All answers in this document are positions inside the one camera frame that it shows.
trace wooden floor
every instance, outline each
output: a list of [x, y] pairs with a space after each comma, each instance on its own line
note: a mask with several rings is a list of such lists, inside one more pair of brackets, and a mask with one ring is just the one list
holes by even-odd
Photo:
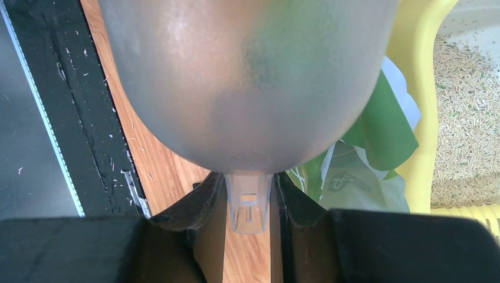
[[[192, 190], [208, 170], [171, 152], [144, 126], [118, 79], [97, 0], [81, 0], [113, 95], [123, 131], [153, 214], [168, 208]], [[269, 232], [241, 235], [226, 230], [224, 282], [270, 282]]]

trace yellow plastic edge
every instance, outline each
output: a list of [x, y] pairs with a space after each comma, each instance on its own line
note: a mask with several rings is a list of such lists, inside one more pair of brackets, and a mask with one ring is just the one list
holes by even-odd
[[439, 26], [458, 0], [402, 0], [387, 47], [387, 56], [403, 72], [408, 92], [422, 119], [415, 136], [419, 148], [397, 172], [406, 182], [411, 213], [430, 213], [430, 188], [438, 145], [438, 106], [433, 46]]

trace litter box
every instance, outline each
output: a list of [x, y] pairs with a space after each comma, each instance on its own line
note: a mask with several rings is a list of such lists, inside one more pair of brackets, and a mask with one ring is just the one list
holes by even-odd
[[[453, 34], [455, 31], [453, 36], [463, 37], [465, 40], [467, 37], [474, 40], [473, 33], [477, 31], [474, 29], [483, 25], [481, 31], [484, 29], [484, 32], [497, 38], [500, 44], [498, 0], [401, 0], [386, 53], [406, 77], [408, 92], [417, 102], [422, 119], [415, 130], [420, 147], [397, 171], [406, 181], [405, 194], [411, 213], [476, 219], [483, 223], [498, 241], [500, 205], [460, 209], [430, 208], [430, 190], [438, 142], [433, 45], [443, 22], [443, 27], [446, 25], [448, 32]], [[492, 44], [492, 41], [486, 40], [476, 45], [483, 46], [486, 52], [493, 49]], [[500, 50], [496, 55], [490, 56], [497, 58], [500, 63]]]

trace clear plastic piece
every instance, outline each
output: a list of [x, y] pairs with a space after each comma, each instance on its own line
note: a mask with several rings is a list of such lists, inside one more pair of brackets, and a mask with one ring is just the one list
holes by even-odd
[[267, 227], [273, 174], [225, 174], [231, 227], [237, 233], [261, 233]]

